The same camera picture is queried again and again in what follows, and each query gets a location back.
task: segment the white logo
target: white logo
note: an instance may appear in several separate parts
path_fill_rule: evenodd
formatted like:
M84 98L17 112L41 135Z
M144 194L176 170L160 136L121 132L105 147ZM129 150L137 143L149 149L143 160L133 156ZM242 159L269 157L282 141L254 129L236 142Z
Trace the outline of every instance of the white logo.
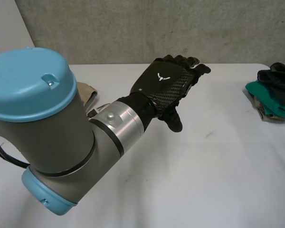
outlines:
M160 73L157 73L157 76L160 79L160 81L170 79L170 77L161 77Z

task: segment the white table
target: white table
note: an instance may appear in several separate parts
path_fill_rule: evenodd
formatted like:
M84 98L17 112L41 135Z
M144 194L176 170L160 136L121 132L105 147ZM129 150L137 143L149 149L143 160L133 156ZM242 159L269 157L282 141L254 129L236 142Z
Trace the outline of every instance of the white table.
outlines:
M64 216L35 200L0 158L0 228L285 228L285 125L262 122L243 93L259 64L209 64L178 107L184 128L145 135ZM71 66L99 91L129 93L147 65ZM21 155L6 142L3 148Z

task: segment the gray wall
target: gray wall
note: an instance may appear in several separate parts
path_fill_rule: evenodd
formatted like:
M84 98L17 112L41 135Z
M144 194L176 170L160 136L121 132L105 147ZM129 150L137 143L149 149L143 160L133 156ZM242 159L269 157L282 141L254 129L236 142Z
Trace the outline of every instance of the gray wall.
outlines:
M70 64L285 63L285 0L16 0L36 46Z

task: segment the black glove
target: black glove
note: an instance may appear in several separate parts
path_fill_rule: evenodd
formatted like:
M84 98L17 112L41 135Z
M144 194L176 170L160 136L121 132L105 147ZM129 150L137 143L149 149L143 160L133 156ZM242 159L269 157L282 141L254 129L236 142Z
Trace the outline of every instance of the black glove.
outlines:
M197 58L167 55L155 59L133 85L130 94L146 96L155 109L154 117L165 121L174 132L182 130L175 107L184 98L199 77L210 73L210 68L200 64Z

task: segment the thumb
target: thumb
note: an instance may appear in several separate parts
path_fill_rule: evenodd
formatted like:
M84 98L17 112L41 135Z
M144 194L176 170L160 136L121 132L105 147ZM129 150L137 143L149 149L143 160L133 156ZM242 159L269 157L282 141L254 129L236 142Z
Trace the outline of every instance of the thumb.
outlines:
M182 123L179 114L177 113L175 106L166 110L161 117L158 118L166 122L169 129L173 132L182 131Z

